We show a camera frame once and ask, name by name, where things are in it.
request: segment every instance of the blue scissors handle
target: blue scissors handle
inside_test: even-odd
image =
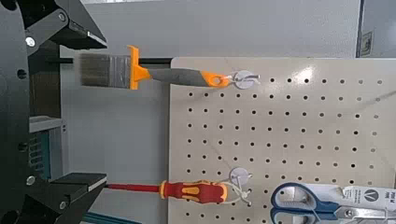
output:
[[[285,203],[285,204],[278,204],[277,203],[277,195],[280,191],[283,191],[285,188],[297,188],[304,191],[309,197],[311,197],[311,201],[314,201],[314,207],[312,209],[309,206],[298,207],[296,203]],[[271,210],[271,219],[274,223],[277,223],[276,215],[279,213],[286,213],[296,216],[302,217],[314,217],[314,221],[308,223],[316,223],[318,218],[323,220],[336,220],[337,217],[335,215],[335,211],[340,207],[338,203],[333,202],[323,202],[321,201],[315,193],[306,187],[305,185],[301,185],[298,183],[285,183],[280,185],[274,190],[274,193],[271,197],[271,204],[273,205],[273,209]]]

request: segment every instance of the scissors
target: scissors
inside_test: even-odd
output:
[[[293,224],[315,224],[321,221],[339,223],[339,219],[394,220],[396,213],[387,210],[343,206],[334,202],[323,202],[308,187],[298,183],[286,183],[277,187],[271,197],[271,219],[274,224],[282,223],[280,215],[293,217]]]

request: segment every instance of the paintbrush bristles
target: paintbrush bristles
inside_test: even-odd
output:
[[[84,53],[79,55],[77,61],[82,85],[130,88],[130,57]]]

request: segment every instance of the bolt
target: bolt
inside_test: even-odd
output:
[[[26,41],[27,46],[29,46],[31,48],[35,46],[35,40],[32,37],[30,37],[30,36],[26,37],[25,41]]]
[[[61,21],[66,21],[66,17],[64,16],[63,13],[59,13],[58,18],[59,18],[59,20],[61,20]]]
[[[32,186],[35,183],[35,176],[31,175],[26,179],[26,185]]]
[[[352,210],[346,210],[346,217],[352,217],[353,212]]]
[[[61,204],[59,204],[59,208],[61,210],[64,210],[66,208],[66,206],[67,206],[66,202],[61,202]]]

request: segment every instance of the white wall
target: white wall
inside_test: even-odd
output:
[[[373,31],[370,57],[396,57],[396,1],[365,0],[362,33]]]
[[[199,0],[89,4],[106,52],[142,57],[354,57],[359,0]],[[62,55],[73,52],[63,50]],[[70,171],[104,172],[109,182],[159,184],[167,177],[169,86],[139,91],[80,87],[62,68]],[[166,223],[158,195],[106,190],[93,212]]]

